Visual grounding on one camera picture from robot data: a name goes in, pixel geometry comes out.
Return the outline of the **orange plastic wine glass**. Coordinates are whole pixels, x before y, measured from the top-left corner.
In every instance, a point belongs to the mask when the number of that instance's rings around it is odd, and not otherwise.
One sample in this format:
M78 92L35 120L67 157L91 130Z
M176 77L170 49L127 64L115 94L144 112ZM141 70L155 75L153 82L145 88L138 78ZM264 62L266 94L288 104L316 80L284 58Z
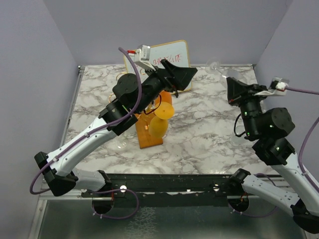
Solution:
M155 107L158 106L168 109L169 105L172 105L172 97L170 92L161 91L159 96L155 99Z

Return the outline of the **yellow plastic wine glass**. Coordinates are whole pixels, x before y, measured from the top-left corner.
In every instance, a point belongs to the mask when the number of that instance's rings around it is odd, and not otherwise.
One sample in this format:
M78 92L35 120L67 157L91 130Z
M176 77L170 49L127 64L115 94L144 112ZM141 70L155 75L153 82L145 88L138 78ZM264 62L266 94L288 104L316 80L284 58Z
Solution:
M149 123L149 134L155 138L162 138L168 129L168 120L174 115L174 108L168 102L156 104L155 116Z

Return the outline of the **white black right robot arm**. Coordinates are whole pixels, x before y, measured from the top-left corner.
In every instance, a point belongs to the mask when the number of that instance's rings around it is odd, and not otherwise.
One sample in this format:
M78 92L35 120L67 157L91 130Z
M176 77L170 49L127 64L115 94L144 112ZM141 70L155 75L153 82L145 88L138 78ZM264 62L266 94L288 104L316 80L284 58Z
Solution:
M289 81L274 77L269 87L245 84L226 77L227 99L237 106L245 127L245 139L253 141L258 158L277 171L294 192L285 191L260 180L244 169L238 169L228 181L235 195L256 195L289 214L294 222L311 234L319 232L319 183L305 168L302 155L288 142L295 124L286 108L273 108L266 112L260 102L270 96L284 96Z

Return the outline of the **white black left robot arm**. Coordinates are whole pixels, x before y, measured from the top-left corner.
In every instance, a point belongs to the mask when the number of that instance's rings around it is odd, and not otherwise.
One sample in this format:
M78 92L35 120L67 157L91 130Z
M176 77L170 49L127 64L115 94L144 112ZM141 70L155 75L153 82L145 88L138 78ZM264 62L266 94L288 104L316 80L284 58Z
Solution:
M35 161L54 196L73 189L94 191L106 196L110 180L104 171L76 169L76 165L102 144L119 136L137 121L137 114L155 100L162 91L183 91L197 72L193 67L178 67L161 60L162 68L148 70L142 82L139 73L122 75L113 87L115 99L99 113L93 122L65 145L53 152L39 152Z

